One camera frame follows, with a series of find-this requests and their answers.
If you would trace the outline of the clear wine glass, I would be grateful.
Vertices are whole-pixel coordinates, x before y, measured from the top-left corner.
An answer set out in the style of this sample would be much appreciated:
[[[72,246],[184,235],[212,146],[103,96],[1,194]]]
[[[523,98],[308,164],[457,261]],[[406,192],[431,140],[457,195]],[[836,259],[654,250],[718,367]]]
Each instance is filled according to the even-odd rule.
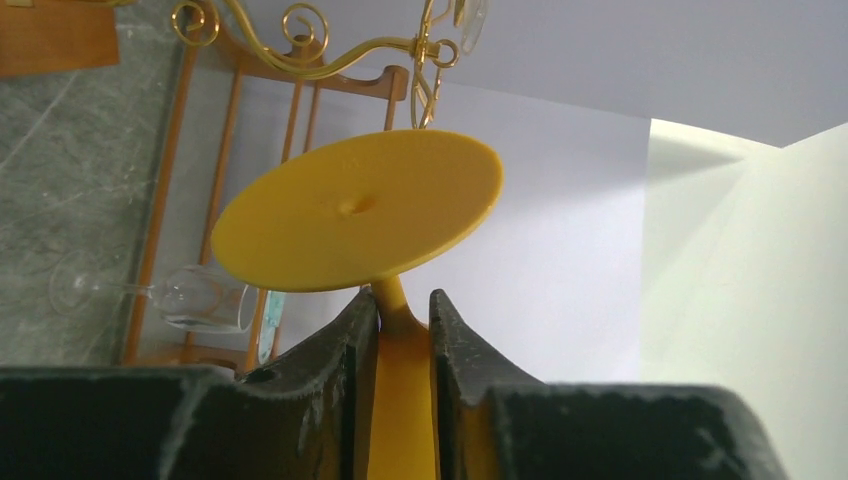
[[[166,324],[205,334],[247,331],[260,306],[257,288],[215,265],[186,265],[152,283],[133,284],[107,273],[89,253],[75,251],[59,260],[48,282],[51,306],[63,315],[110,294],[145,299]]]
[[[470,55],[476,47],[489,12],[489,0],[455,0],[453,26],[461,31],[460,49]]]

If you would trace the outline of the yellow plastic wine glass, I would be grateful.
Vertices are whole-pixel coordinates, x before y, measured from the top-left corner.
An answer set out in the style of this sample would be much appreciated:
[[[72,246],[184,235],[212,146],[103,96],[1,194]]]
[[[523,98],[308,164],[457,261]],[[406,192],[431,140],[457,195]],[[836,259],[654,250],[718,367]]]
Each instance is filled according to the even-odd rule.
[[[379,312],[367,475],[433,479],[431,334],[400,275],[479,227],[503,183],[498,154],[471,137],[410,129],[317,148],[261,176],[217,220],[211,247],[264,290],[369,287]]]

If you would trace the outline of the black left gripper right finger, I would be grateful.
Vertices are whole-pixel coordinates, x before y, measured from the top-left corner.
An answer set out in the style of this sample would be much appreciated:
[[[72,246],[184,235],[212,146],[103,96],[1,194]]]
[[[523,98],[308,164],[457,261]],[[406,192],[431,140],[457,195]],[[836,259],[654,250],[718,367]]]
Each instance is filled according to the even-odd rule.
[[[429,299],[441,479],[783,479],[753,411],[711,385],[548,384],[445,291]]]

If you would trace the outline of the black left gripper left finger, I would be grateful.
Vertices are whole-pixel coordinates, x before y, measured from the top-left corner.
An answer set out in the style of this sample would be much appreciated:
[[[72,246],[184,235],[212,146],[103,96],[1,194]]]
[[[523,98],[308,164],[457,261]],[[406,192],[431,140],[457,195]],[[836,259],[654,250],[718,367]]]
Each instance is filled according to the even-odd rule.
[[[362,479],[373,294],[239,380],[212,368],[5,368],[5,479]]]

